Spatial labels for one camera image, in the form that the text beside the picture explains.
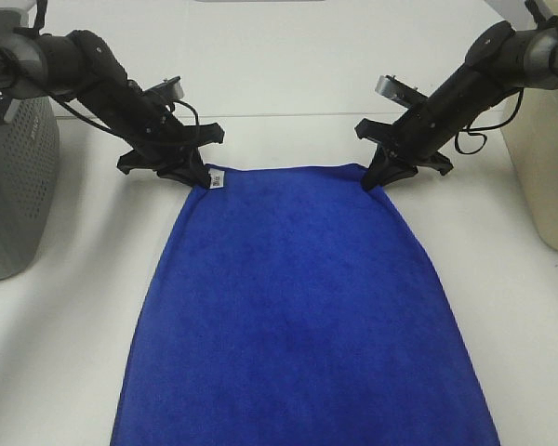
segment black wire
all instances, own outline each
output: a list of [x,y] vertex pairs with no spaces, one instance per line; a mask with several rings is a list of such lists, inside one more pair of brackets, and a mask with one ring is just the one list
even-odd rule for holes
[[[521,89],[519,91],[519,97],[517,98],[517,104],[514,107],[514,111],[512,112],[511,116],[506,121],[504,121],[503,123],[496,124],[496,125],[490,125],[490,126],[486,126],[486,127],[472,127],[473,123],[470,123],[465,128],[463,128],[460,132],[458,132],[455,135],[455,151],[457,151],[457,153],[460,153],[461,155],[474,155],[474,154],[480,152],[485,147],[485,144],[487,143],[487,135],[485,135],[483,133],[479,133],[479,132],[485,132],[485,131],[488,131],[488,130],[497,130],[499,128],[504,127],[505,125],[510,124],[512,122],[512,120],[514,120],[514,118],[516,118],[517,114],[519,114],[519,110],[521,110],[521,104],[523,103],[524,94],[525,94],[525,91],[523,89]],[[466,133],[470,137],[481,137],[483,141],[482,141],[482,145],[480,146],[480,148],[475,150],[475,151],[463,151],[460,147],[460,144],[459,144],[459,135],[460,135],[461,132]]]
[[125,135],[122,135],[120,133],[115,132],[114,130],[112,130],[108,126],[100,125],[100,124],[92,121],[91,119],[87,118],[82,113],[80,113],[79,111],[75,110],[73,107],[68,105],[61,98],[59,98],[55,93],[50,91],[42,83],[40,83],[39,81],[34,79],[26,71],[24,71],[23,68],[20,66],[20,64],[16,60],[12,59],[6,53],[6,51],[4,51],[4,49],[2,49],[1,46],[0,46],[0,58],[4,61],[4,63],[8,66],[8,68],[10,68],[17,76],[23,77],[25,80],[27,80],[28,82],[33,84],[33,86],[38,88],[44,94],[46,94],[50,98],[54,99],[64,110],[66,110],[72,116],[78,118],[79,120],[83,121],[84,123],[86,123],[88,125],[91,125],[94,128],[97,128],[98,130],[100,130],[102,132],[105,132],[109,135],[112,135],[113,137],[123,139],[124,141],[127,141],[127,142],[136,142],[136,143],[140,143],[140,144],[150,144],[150,145],[154,145],[154,146],[158,146],[158,147],[188,146],[188,145],[196,144],[198,142],[198,138],[200,136],[200,121],[199,121],[199,117],[198,117],[198,113],[197,113],[196,109],[192,105],[190,105],[188,102],[184,102],[182,100],[174,101],[174,102],[177,102],[178,104],[182,105],[183,107],[186,107],[194,115],[195,136],[193,138],[191,138],[189,141],[163,142],[163,141],[151,141],[149,139],[134,138],[134,137],[130,137],[130,136],[125,136]]

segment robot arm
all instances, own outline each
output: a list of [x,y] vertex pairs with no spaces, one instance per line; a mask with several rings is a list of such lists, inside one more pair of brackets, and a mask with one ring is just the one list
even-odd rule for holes
[[363,179],[365,190],[412,177],[418,166],[446,175],[453,165],[438,150],[482,112],[523,88],[558,88],[558,18],[532,12],[536,30],[516,32],[506,21],[494,25],[429,98],[383,78],[379,92],[409,110],[392,125],[364,119],[356,127],[359,138],[378,144]]
[[0,99],[51,96],[78,99],[133,150],[120,158],[125,174],[147,168],[159,177],[208,188],[210,176],[198,148],[223,141],[217,124],[183,125],[173,114],[182,103],[179,78],[143,91],[129,80],[107,44],[90,31],[39,35],[47,2],[39,2],[31,29],[0,10]]

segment microfiber cloth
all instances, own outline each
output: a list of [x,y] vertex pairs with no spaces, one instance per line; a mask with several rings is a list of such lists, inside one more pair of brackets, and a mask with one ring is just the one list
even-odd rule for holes
[[364,172],[227,170],[193,189],[112,445],[499,445],[432,263]]

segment white label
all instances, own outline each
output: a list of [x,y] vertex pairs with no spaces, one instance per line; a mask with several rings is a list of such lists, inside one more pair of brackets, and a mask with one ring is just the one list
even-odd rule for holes
[[211,176],[211,188],[221,189],[223,187],[223,180],[225,179],[225,172],[222,170],[211,169],[208,171]]

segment beige container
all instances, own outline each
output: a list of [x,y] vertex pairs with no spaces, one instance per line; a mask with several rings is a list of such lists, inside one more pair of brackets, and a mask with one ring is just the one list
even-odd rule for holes
[[[546,3],[558,15],[558,1]],[[514,106],[509,100],[507,113]],[[502,134],[539,235],[558,250],[558,90],[526,90],[521,111]]]

